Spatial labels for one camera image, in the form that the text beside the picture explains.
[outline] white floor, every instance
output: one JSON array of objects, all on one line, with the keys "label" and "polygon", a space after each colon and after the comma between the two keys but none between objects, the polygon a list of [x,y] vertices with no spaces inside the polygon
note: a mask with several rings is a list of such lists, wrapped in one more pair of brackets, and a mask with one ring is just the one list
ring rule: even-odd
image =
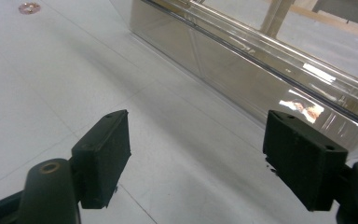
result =
[{"label": "white floor", "polygon": [[0,199],[104,114],[128,109],[132,156],[83,223],[336,223],[261,153],[263,130],[131,35],[108,0],[0,0]]}]

